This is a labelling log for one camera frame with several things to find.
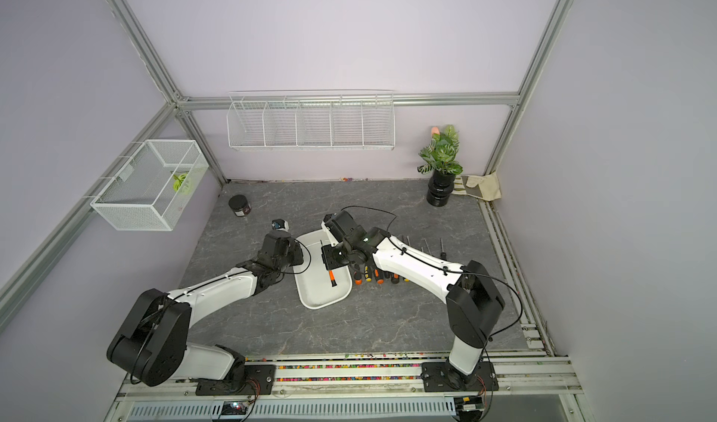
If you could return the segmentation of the white storage box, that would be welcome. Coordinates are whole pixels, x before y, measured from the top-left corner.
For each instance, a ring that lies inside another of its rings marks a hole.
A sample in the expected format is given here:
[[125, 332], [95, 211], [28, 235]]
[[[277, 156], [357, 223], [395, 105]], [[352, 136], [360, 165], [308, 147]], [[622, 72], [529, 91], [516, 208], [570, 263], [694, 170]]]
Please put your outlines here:
[[294, 268], [299, 297], [308, 309], [317, 310], [343, 301], [352, 291], [353, 279], [347, 266], [334, 269], [338, 287], [332, 288], [329, 270], [321, 255], [321, 247], [330, 245], [329, 237], [322, 230], [299, 236], [304, 263]]

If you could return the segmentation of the yellow handled screwdriver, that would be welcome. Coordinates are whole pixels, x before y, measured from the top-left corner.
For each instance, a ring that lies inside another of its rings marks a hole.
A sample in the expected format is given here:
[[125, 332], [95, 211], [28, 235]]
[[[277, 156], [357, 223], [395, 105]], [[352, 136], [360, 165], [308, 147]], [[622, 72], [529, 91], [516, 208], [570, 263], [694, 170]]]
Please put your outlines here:
[[440, 238], [440, 250], [441, 250], [440, 258], [443, 261], [447, 261], [447, 253], [446, 253], [446, 249], [444, 248], [444, 240], [442, 238]]

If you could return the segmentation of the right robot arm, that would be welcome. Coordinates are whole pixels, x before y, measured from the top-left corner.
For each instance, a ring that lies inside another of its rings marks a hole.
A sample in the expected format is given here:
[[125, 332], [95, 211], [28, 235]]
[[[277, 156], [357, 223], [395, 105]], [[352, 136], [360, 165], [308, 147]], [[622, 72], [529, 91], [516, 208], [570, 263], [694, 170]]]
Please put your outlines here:
[[328, 269], [367, 266], [397, 274], [440, 299], [455, 336], [448, 371], [462, 378], [474, 373], [505, 308], [497, 280], [483, 264], [462, 265], [432, 257], [383, 229], [365, 230], [345, 210], [328, 214], [322, 229], [330, 239], [330, 246], [322, 250]]

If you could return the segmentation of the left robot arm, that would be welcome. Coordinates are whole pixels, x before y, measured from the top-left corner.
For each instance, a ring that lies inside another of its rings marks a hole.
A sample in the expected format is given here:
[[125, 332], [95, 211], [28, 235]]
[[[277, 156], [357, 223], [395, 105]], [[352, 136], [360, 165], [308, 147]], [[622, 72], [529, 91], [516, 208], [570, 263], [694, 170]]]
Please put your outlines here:
[[285, 230], [265, 235], [258, 253], [229, 271], [184, 289], [148, 289], [139, 295], [106, 351], [133, 385], [156, 387], [190, 379], [205, 395], [237, 393], [250, 382], [246, 358], [228, 347], [188, 341], [193, 325], [218, 310], [256, 296], [311, 263], [309, 249]]

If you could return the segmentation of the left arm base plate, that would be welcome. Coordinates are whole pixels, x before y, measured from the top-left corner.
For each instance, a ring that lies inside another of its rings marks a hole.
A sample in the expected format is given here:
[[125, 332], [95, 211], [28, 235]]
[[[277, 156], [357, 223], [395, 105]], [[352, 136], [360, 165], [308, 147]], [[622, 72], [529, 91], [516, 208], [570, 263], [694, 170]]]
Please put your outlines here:
[[269, 395], [272, 393], [276, 366], [270, 363], [234, 367], [223, 380], [199, 379], [196, 396]]

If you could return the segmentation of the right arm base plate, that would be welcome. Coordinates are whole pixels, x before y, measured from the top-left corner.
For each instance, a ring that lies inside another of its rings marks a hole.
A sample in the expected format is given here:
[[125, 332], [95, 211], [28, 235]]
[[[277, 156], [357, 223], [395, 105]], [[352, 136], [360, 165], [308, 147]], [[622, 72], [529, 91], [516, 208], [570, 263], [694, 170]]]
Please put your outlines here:
[[500, 385], [491, 362], [478, 362], [468, 375], [461, 373], [448, 360], [423, 362], [420, 378], [425, 392], [477, 392], [497, 391]]

